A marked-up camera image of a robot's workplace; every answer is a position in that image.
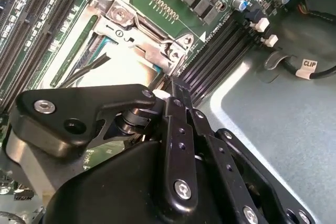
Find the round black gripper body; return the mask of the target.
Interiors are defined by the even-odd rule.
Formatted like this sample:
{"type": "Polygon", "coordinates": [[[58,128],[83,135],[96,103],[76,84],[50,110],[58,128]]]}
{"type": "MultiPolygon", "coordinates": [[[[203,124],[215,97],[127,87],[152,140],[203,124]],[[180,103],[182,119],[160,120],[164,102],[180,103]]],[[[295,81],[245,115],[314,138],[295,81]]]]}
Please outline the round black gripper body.
{"type": "Polygon", "coordinates": [[[45,223],[235,223],[233,210],[213,195],[205,167],[193,148],[159,142],[137,144],[67,181],[47,206],[45,223]],[[163,171],[195,170],[196,209],[184,214],[164,197],[173,189],[163,171]]]}

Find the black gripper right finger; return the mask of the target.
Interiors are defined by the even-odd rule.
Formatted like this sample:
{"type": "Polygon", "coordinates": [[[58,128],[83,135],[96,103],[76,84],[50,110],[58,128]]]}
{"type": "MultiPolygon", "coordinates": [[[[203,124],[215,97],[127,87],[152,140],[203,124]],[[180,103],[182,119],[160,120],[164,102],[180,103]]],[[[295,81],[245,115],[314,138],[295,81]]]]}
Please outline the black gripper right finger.
{"type": "Polygon", "coordinates": [[[181,95],[226,223],[315,223],[314,217],[271,171],[233,134],[214,132],[203,112],[194,108],[190,86],[181,95]]]}

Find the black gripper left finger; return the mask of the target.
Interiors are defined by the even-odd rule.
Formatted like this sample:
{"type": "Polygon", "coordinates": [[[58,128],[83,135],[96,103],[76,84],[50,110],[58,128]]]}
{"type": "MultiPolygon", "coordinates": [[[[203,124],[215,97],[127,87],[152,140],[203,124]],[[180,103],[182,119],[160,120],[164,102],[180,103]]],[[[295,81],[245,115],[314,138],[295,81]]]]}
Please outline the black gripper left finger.
{"type": "MultiPolygon", "coordinates": [[[[46,208],[62,185],[87,171],[85,151],[116,136],[143,134],[147,137],[143,143],[159,142],[165,147],[187,144],[194,157],[193,129],[187,121],[181,82],[174,80],[172,88],[166,99],[140,84],[25,91],[10,114],[5,152],[22,168],[46,208]]],[[[163,175],[174,184],[164,191],[168,206],[195,210],[196,171],[177,174],[166,168],[163,175]]]]}

